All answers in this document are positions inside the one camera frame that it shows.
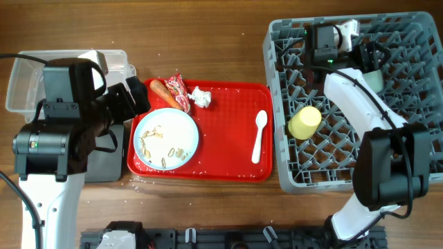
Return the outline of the green bowl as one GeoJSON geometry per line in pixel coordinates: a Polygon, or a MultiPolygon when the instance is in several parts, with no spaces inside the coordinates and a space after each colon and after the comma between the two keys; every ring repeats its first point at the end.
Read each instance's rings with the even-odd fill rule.
{"type": "Polygon", "coordinates": [[[384,88],[384,79],[380,70],[364,73],[363,78],[367,85],[375,92],[379,93],[384,88]]]}

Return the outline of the yellow plastic cup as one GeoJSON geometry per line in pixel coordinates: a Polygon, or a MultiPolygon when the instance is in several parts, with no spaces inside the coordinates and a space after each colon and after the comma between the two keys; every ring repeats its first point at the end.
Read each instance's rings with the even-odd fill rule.
{"type": "Polygon", "coordinates": [[[303,107],[288,122],[288,130],[290,134],[299,140],[311,138],[316,132],[322,115],[315,107],[303,107]]]}

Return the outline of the white plastic spoon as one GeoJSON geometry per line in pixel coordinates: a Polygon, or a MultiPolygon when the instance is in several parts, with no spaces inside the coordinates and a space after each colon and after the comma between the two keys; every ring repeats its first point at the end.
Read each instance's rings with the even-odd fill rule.
{"type": "Polygon", "coordinates": [[[253,153],[251,156],[251,162],[254,164],[258,164],[260,161],[260,154],[261,154],[261,143],[262,143],[262,132],[264,127],[267,124],[267,113],[265,110],[261,110],[258,112],[256,119],[255,119],[255,124],[257,126],[257,134],[256,134],[256,138],[255,138],[255,143],[254,143],[254,147],[253,147],[253,153]]]}

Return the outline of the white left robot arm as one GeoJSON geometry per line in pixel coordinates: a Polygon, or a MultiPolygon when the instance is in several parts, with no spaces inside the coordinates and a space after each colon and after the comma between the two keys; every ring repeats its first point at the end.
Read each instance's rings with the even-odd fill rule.
{"type": "Polygon", "coordinates": [[[137,77],[94,86],[98,64],[85,58],[44,62],[45,96],[14,137],[14,186],[22,199],[22,248],[72,248],[88,157],[120,149],[111,130],[147,111],[147,89],[137,77]]]}

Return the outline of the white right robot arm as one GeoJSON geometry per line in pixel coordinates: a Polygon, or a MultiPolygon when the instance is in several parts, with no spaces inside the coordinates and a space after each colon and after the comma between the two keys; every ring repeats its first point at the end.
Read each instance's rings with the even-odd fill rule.
{"type": "Polygon", "coordinates": [[[182,166],[155,168],[128,149],[128,168],[141,176],[262,181],[277,163],[284,191],[344,189],[354,194],[329,216],[323,243],[340,248],[367,237],[377,221],[410,207],[429,186],[433,146],[425,124],[393,111],[366,82],[398,62],[414,30],[389,28],[379,41],[374,24],[355,19],[316,23],[276,20],[263,49],[266,84],[202,82],[215,97],[192,112],[199,146],[182,166]]]}

